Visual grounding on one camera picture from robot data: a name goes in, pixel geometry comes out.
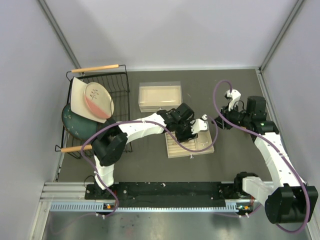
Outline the clear acrylic jewelry box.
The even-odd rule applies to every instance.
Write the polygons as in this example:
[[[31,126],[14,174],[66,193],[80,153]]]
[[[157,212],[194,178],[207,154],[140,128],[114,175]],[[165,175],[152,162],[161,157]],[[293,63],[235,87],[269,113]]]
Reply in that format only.
[[[139,84],[138,106],[141,113],[176,109],[182,102],[180,81],[141,82]]]

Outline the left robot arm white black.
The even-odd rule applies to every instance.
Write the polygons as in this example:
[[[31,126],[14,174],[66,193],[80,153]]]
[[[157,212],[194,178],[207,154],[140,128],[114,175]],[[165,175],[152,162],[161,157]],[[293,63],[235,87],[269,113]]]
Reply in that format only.
[[[96,166],[96,192],[102,198],[109,198],[114,191],[114,164],[121,158],[126,145],[131,142],[165,132],[164,126],[175,133],[178,142],[183,143],[196,138],[192,133],[195,113],[186,104],[177,108],[158,110],[157,112],[137,119],[138,123],[123,121],[99,134],[91,143]]]

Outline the beige velvet jewelry tray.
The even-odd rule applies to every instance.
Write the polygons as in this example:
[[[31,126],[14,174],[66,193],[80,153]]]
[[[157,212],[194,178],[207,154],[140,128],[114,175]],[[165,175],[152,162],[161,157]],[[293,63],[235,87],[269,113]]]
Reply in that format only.
[[[213,154],[215,149],[213,146],[205,151],[201,152],[190,152],[178,145],[173,138],[166,132],[165,133],[167,157],[171,158],[181,158],[190,157],[193,158],[197,155]],[[193,151],[200,151],[207,148],[212,143],[212,137],[210,131],[201,131],[197,134],[197,138],[189,140],[188,142],[181,143],[185,148]]]

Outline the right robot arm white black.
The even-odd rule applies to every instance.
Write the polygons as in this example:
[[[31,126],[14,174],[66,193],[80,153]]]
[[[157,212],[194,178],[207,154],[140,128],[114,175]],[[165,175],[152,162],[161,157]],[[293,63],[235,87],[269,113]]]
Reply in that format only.
[[[229,102],[215,119],[218,126],[228,130],[237,127],[250,134],[273,182],[273,186],[268,186],[255,173],[241,172],[233,185],[234,194],[239,198],[253,196],[263,205],[272,224],[308,223],[318,191],[315,186],[306,185],[295,172],[276,124],[267,119],[265,98],[249,96],[246,108],[240,110],[241,94],[238,91],[227,91],[224,96]]]

